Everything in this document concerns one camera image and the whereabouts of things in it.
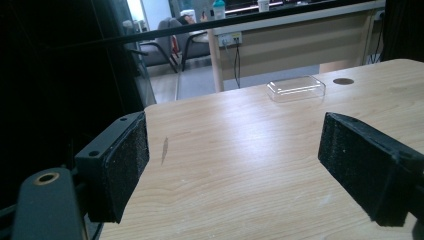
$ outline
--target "cup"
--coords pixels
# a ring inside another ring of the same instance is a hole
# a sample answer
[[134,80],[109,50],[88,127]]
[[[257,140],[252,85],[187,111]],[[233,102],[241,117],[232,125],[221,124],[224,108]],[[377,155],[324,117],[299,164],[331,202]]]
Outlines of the cup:
[[259,12],[269,11],[269,0],[258,0]]

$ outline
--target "desk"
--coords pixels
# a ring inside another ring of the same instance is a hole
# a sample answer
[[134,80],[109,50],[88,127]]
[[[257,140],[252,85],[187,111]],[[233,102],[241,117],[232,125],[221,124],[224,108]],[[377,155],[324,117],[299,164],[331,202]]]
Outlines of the desk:
[[315,77],[327,85],[323,99],[276,103],[260,85],[149,106],[150,162],[102,239],[412,239],[412,215],[402,228],[370,222],[317,154],[325,112],[424,153],[424,63]]
[[338,70],[362,65],[374,53],[375,10],[384,6],[385,0],[375,0],[211,30],[216,92],[224,90],[224,80],[234,79],[236,52],[234,46],[228,47],[230,54],[220,48],[218,35],[242,32],[241,77],[319,64],[322,72]]

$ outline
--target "clear plastic container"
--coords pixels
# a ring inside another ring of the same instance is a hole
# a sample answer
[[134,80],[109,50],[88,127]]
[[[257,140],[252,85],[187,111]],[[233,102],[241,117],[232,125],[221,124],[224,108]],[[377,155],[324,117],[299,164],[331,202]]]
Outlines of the clear plastic container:
[[324,97],[325,84],[312,76],[305,76],[269,82],[267,92],[275,102],[290,102]]

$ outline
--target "bottle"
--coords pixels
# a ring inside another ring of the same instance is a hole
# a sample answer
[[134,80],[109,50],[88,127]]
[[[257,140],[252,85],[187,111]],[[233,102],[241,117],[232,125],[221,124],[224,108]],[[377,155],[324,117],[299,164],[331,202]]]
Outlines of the bottle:
[[222,0],[215,0],[212,5],[213,11],[215,13],[215,20],[225,18],[225,2]]

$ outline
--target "wooden tabletop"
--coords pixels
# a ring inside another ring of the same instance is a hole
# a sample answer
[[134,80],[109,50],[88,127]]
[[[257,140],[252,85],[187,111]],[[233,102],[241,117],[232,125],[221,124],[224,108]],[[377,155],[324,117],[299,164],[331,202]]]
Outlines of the wooden tabletop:
[[261,85],[148,107],[150,162],[101,239],[412,239],[412,215],[404,227],[371,222],[317,154],[326,112],[424,153],[424,63],[315,77],[324,98],[276,103]]

